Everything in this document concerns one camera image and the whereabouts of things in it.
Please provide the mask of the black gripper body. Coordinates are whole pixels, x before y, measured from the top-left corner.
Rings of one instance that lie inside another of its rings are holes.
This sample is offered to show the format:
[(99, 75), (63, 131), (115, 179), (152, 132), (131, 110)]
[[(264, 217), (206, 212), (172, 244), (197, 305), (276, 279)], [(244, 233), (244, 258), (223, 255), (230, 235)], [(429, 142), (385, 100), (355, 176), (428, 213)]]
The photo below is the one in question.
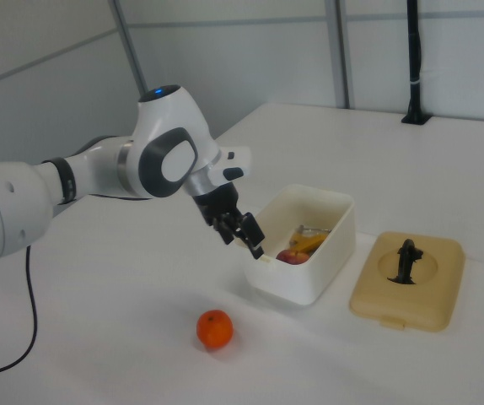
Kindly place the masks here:
[(222, 185), (212, 192), (193, 197), (208, 226), (224, 224), (232, 230), (239, 228), (242, 216), (237, 208), (238, 199), (234, 185)]

